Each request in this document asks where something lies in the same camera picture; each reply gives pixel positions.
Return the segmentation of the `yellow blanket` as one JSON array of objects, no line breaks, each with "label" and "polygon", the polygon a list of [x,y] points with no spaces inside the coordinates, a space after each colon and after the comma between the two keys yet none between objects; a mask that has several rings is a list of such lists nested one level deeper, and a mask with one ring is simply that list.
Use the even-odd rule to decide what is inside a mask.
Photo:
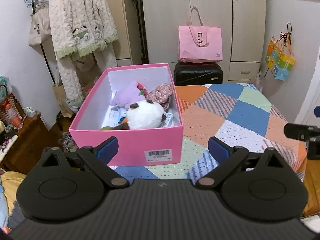
[{"label": "yellow blanket", "polygon": [[9,215],[12,215],[12,212],[14,210],[14,204],[17,200],[16,193],[17,189],[22,183],[22,181],[25,179],[26,175],[22,174],[20,172],[14,172],[14,171],[7,171],[4,174],[1,175],[1,185],[4,190],[4,195],[7,200],[8,205],[8,212]]}]

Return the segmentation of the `beige canvas tote bag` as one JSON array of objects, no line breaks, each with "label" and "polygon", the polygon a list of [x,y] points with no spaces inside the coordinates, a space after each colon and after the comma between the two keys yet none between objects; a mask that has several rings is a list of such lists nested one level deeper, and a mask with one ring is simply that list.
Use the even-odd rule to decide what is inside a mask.
[{"label": "beige canvas tote bag", "polygon": [[51,38],[49,3],[47,6],[32,8],[28,44],[30,47],[43,46]]}]

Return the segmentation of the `orange drink bottle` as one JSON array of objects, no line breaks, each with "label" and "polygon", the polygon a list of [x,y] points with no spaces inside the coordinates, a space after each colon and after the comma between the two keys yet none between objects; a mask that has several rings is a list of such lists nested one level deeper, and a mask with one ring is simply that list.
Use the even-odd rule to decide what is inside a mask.
[{"label": "orange drink bottle", "polygon": [[19,114],[11,107],[8,103],[6,106],[7,114],[10,118],[11,123],[16,129],[21,129],[23,127],[22,120],[20,119]]}]

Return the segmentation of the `pink floral fabric hat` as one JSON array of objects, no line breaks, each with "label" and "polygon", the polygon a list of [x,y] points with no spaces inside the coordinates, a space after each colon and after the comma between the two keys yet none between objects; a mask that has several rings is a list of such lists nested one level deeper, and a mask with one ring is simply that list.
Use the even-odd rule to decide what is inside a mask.
[{"label": "pink floral fabric hat", "polygon": [[146,97],[147,100],[159,103],[165,112],[168,111],[170,103],[169,98],[172,96],[172,86],[171,84],[161,84],[156,89],[151,92],[148,92]]}]

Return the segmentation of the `pink paper shopping bag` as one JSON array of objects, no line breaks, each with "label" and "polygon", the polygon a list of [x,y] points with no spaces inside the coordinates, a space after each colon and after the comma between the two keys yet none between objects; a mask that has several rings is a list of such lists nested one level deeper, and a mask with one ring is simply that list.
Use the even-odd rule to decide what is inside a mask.
[{"label": "pink paper shopping bag", "polygon": [[178,28],[178,60],[181,62],[205,63],[223,60],[221,29],[200,25],[192,25],[189,14],[186,26]]}]

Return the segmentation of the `brown paper bag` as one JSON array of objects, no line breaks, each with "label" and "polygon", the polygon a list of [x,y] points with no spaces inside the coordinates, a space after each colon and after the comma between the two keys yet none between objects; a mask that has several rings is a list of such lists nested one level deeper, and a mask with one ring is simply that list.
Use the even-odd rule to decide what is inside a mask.
[{"label": "brown paper bag", "polygon": [[62,116],[65,118],[71,118],[74,112],[66,103],[66,94],[63,86],[53,86],[53,91]]}]

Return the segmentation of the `cream knitted cardigan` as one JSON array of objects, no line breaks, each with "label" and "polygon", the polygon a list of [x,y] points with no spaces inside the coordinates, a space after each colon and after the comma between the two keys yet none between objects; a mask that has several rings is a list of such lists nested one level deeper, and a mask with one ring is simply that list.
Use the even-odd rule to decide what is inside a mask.
[{"label": "cream knitted cardigan", "polygon": [[85,97],[74,62],[93,54],[102,72],[116,67],[116,25],[106,0],[49,0],[49,19],[66,103],[77,112]]}]

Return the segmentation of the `black suitcase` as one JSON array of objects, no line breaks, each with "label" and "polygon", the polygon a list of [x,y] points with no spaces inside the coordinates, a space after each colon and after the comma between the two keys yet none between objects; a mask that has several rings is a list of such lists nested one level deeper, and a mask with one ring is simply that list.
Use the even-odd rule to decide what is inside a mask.
[{"label": "black suitcase", "polygon": [[223,83],[223,71],[216,62],[178,62],[174,69],[175,86]]}]

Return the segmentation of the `colourful hanging gift bag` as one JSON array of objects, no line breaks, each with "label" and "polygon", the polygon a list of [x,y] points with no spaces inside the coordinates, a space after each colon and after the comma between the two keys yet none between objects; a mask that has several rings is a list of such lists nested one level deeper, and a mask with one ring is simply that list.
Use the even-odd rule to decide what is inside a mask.
[{"label": "colourful hanging gift bag", "polygon": [[286,31],[280,33],[279,39],[274,36],[270,39],[265,56],[267,71],[271,72],[276,80],[286,81],[295,64],[295,55],[292,50],[292,24],[287,23]]}]

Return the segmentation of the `beige wardrobe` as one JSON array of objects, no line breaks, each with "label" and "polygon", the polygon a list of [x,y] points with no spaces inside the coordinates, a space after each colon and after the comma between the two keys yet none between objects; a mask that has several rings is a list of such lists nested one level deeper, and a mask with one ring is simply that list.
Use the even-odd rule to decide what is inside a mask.
[{"label": "beige wardrobe", "polygon": [[119,66],[178,63],[180,26],[221,29],[224,82],[248,82],[260,68],[266,0],[107,0],[116,23]]}]

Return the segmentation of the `wooden nightstand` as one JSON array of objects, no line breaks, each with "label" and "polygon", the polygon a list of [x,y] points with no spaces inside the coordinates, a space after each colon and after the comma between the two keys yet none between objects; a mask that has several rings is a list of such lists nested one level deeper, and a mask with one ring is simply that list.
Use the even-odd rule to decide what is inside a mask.
[{"label": "wooden nightstand", "polygon": [[25,119],[17,136],[17,140],[1,160],[1,168],[28,174],[40,160],[43,150],[54,146],[55,142],[42,121],[40,112]]}]

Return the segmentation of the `pink cardboard storage box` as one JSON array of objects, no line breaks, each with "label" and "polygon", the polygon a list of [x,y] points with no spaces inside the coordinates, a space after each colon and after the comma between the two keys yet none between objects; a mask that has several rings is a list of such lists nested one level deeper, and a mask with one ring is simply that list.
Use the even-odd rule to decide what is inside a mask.
[{"label": "pink cardboard storage box", "polygon": [[181,161],[183,121],[178,97],[170,97],[169,112],[173,119],[169,127],[153,129],[122,129],[104,131],[107,111],[114,94],[132,81],[142,84],[147,91],[163,83],[173,84],[167,63],[141,64],[105,70],[76,114],[69,132],[78,147],[96,147],[110,137],[118,140],[118,153],[111,166],[154,166],[177,164]]}]

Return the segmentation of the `red strawberry plush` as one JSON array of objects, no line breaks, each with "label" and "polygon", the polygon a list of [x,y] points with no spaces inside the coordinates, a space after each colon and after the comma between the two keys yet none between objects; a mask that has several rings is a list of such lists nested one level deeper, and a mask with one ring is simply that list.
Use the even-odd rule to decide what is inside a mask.
[{"label": "red strawberry plush", "polygon": [[146,90],[146,88],[142,84],[137,83],[137,88],[140,91],[140,95],[143,95],[145,98],[148,96],[148,91]]}]

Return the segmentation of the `colourful patchwork table cover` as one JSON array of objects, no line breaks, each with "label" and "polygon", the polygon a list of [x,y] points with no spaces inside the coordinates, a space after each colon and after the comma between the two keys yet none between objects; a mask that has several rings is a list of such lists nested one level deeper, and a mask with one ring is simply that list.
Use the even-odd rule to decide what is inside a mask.
[{"label": "colourful patchwork table cover", "polygon": [[213,136],[251,152],[274,147],[298,178],[304,179],[306,151],[302,143],[285,137],[286,119],[252,84],[179,86],[176,93],[184,123],[181,161],[173,165],[115,167],[127,180],[197,181],[218,165],[208,152],[208,140]]}]

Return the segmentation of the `purple plush toy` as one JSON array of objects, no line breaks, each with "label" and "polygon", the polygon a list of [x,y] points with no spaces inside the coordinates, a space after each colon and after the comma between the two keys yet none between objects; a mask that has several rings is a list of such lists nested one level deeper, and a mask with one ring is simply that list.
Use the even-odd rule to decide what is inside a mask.
[{"label": "purple plush toy", "polygon": [[129,85],[117,91],[111,99],[110,105],[128,110],[132,104],[145,100],[145,97],[140,95],[137,83],[136,81],[132,81]]}]

